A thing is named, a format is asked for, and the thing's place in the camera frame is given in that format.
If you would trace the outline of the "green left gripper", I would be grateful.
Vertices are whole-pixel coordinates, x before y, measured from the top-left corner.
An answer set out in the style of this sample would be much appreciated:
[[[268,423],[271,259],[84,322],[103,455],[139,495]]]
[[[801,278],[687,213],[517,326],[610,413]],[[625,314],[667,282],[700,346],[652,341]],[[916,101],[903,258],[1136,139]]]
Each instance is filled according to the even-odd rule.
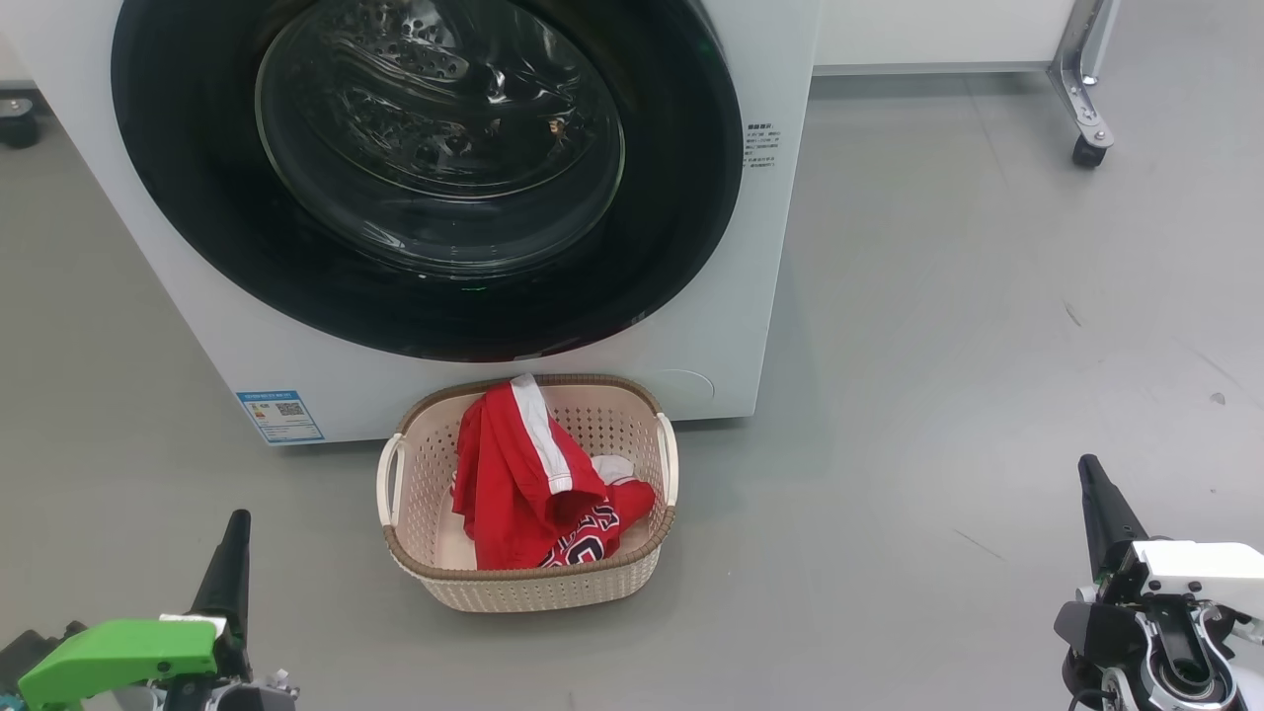
[[[155,710],[204,710],[215,691],[250,682],[246,654],[250,512],[235,510],[190,615],[115,617],[68,636],[18,679],[27,710],[81,710],[102,692],[139,688]]]

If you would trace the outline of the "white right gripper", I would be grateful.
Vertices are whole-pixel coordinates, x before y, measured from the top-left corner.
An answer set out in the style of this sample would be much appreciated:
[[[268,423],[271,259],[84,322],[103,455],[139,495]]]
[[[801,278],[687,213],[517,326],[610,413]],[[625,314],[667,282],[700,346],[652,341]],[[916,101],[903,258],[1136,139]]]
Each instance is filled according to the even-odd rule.
[[[1260,620],[1260,552],[1243,543],[1152,540],[1097,455],[1079,455],[1078,474],[1097,601],[1141,603],[1146,595],[1189,595],[1194,602],[1218,603],[1237,617]]]

